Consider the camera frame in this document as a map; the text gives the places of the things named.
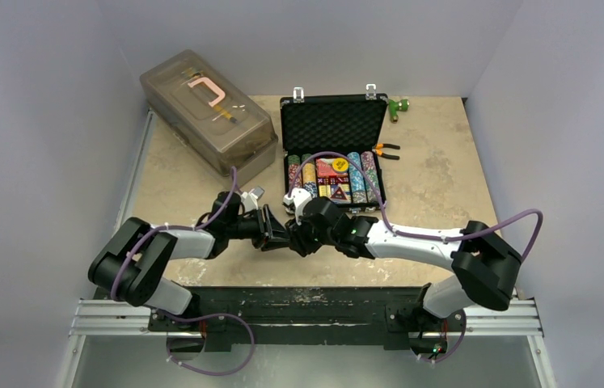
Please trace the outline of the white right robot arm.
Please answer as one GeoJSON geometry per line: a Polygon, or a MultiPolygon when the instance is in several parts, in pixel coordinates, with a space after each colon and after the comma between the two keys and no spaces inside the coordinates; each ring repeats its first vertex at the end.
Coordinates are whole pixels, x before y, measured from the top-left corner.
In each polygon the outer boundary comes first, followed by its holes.
{"type": "Polygon", "coordinates": [[[327,197],[301,188],[285,195],[283,205],[294,216],[285,225],[289,246],[300,256],[330,246],[354,259],[406,259],[451,271],[426,286],[413,306],[419,327],[431,329],[472,305],[509,308],[522,256],[482,222],[444,230],[388,226],[376,217],[350,217],[327,197]]]}

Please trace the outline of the red triangle all-in marker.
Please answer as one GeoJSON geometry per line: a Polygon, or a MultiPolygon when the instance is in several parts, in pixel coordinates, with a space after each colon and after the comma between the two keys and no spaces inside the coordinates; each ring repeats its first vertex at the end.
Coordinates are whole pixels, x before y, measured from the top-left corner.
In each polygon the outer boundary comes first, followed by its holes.
{"type": "Polygon", "coordinates": [[[352,202],[351,192],[347,192],[342,184],[331,185],[329,198],[337,204],[350,204],[352,202]]]}

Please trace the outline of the blue yellow card deck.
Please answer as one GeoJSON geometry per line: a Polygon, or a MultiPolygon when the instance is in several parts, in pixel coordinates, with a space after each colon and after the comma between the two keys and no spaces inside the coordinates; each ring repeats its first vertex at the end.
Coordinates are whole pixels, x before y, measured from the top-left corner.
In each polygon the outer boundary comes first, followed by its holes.
{"type": "MultiPolygon", "coordinates": [[[[344,188],[347,190],[347,192],[351,192],[350,187],[347,183],[334,183],[332,185],[337,185],[337,184],[342,184],[344,186],[344,188]]],[[[329,190],[330,190],[330,186],[319,186],[319,195],[321,197],[327,197],[329,200],[331,200],[329,198],[329,196],[330,196],[329,190]]]]}

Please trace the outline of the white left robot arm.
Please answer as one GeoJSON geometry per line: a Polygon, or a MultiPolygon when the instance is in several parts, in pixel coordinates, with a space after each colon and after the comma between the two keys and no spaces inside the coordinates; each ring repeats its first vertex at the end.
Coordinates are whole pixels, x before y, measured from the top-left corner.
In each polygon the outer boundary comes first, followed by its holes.
{"type": "Polygon", "coordinates": [[[219,192],[195,226],[159,226],[130,217],[93,259],[87,278],[112,300],[165,311],[179,330],[191,330],[200,319],[198,296],[164,276],[168,263],[214,259],[232,240],[248,240],[260,251],[287,248],[285,227],[268,205],[257,202],[262,193],[261,188],[219,192]]]}

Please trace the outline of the yellow big blind button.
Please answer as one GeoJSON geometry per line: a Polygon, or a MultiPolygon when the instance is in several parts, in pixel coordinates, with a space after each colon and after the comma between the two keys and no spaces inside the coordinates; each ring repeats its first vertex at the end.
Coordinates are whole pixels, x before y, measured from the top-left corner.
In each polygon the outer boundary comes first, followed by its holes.
{"type": "Polygon", "coordinates": [[[350,163],[345,158],[335,158],[332,161],[332,170],[337,174],[346,174],[350,163]]]}

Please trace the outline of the red card deck box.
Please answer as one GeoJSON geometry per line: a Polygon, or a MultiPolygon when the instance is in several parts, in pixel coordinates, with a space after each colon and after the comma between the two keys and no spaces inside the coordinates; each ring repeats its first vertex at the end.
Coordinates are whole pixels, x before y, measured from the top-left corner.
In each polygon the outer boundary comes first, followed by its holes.
{"type": "Polygon", "coordinates": [[[346,174],[337,174],[332,170],[332,161],[335,158],[317,158],[315,160],[317,176],[318,177],[341,177],[346,176],[346,174]]]}

